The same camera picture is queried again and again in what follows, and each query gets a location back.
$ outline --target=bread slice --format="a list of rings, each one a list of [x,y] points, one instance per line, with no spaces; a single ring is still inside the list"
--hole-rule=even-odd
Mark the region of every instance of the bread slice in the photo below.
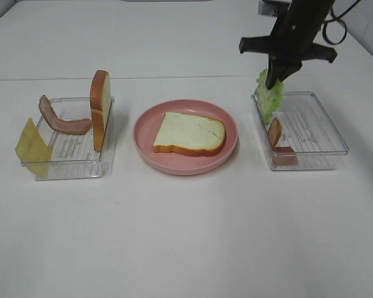
[[[275,147],[275,152],[277,153],[290,153],[286,156],[272,156],[272,161],[277,166],[292,166],[298,163],[297,156],[292,147]]]
[[[209,117],[166,112],[153,144],[154,152],[188,156],[217,154],[225,143],[225,126]]]
[[[104,70],[97,70],[91,83],[90,107],[94,130],[94,150],[98,152],[102,150],[111,103],[109,73]]]
[[[275,147],[278,144],[281,136],[282,136],[282,124],[280,124],[279,119],[275,117],[268,129],[269,141],[271,142],[271,145],[273,147]]]

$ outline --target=yellow cheese slice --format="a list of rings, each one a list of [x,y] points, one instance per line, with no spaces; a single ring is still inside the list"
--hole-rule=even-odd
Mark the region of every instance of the yellow cheese slice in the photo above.
[[[45,144],[32,118],[26,122],[15,152],[23,163],[51,161],[52,147]],[[49,165],[27,166],[27,168],[35,175],[47,178]]]

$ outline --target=green lettuce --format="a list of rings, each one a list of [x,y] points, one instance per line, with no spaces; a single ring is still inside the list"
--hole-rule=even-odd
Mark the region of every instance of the green lettuce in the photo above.
[[[257,80],[258,86],[254,91],[257,97],[257,104],[260,108],[262,120],[265,125],[269,125],[272,113],[276,111],[282,103],[282,92],[285,89],[283,82],[277,80],[272,89],[268,90],[265,85],[268,69],[264,70]]]

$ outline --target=clear plastic container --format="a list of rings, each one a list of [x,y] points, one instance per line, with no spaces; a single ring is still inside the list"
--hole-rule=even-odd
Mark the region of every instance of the clear plastic container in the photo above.
[[[65,120],[91,118],[90,99],[54,98],[50,100],[58,117]],[[47,177],[36,176],[36,180],[97,178],[106,174],[112,167],[115,140],[112,140],[114,117],[112,97],[111,108],[106,125],[103,149],[94,151],[93,129],[85,135],[68,135],[52,130],[43,117],[40,118],[37,129],[44,142],[52,147],[51,161],[27,162],[22,166],[48,166]]]
[[[274,112],[282,125],[282,135],[276,148],[268,136],[269,125],[261,118],[257,98],[252,95],[255,125],[267,158],[274,171],[335,169],[348,146],[311,92],[283,93],[282,105]]]

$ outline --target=white table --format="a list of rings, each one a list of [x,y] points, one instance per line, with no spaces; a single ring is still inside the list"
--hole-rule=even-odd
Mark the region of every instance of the white table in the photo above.
[[[14,147],[41,94],[90,80],[0,81],[0,297],[373,298],[373,75],[292,76],[349,145],[334,171],[276,173],[252,123],[255,76],[113,79],[112,173],[36,182]],[[239,127],[225,164],[198,176],[146,165],[132,127],[175,98],[213,102]]]
[[[203,2],[21,1],[0,19],[0,79],[257,76],[267,56],[239,53],[241,37],[268,35],[275,18],[258,0]],[[329,27],[333,39],[343,32]],[[321,34],[317,42],[324,44]],[[350,35],[338,57],[306,61],[301,74],[373,74]]]

